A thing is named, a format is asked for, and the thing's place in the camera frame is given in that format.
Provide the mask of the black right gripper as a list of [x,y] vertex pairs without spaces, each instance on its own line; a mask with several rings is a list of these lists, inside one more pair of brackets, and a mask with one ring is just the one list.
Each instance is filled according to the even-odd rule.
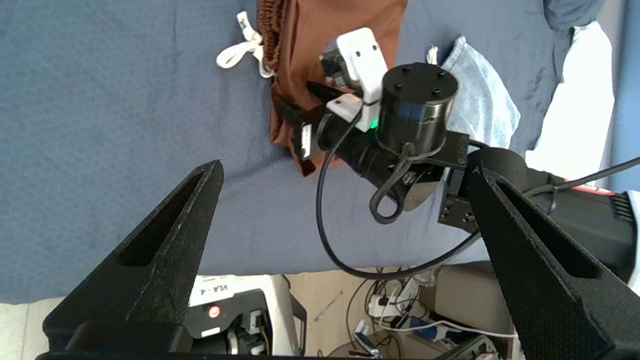
[[[309,109],[279,96],[273,100],[279,129],[292,129],[294,159],[303,177],[320,171],[326,153],[343,136],[349,125],[323,106],[349,91],[314,80],[306,82],[306,89],[313,98]],[[399,162],[396,155],[378,146],[374,130],[351,130],[338,146],[334,157],[378,188],[387,182]]]

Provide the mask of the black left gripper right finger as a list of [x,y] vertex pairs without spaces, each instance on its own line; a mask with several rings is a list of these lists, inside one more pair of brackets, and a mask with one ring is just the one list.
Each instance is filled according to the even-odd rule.
[[526,359],[637,360],[639,296],[499,174],[468,186]]

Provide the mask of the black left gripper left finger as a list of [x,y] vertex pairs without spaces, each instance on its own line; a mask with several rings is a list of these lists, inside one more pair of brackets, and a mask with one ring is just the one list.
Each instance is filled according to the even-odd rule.
[[194,168],[45,318],[49,356],[184,356],[183,322],[224,182]]

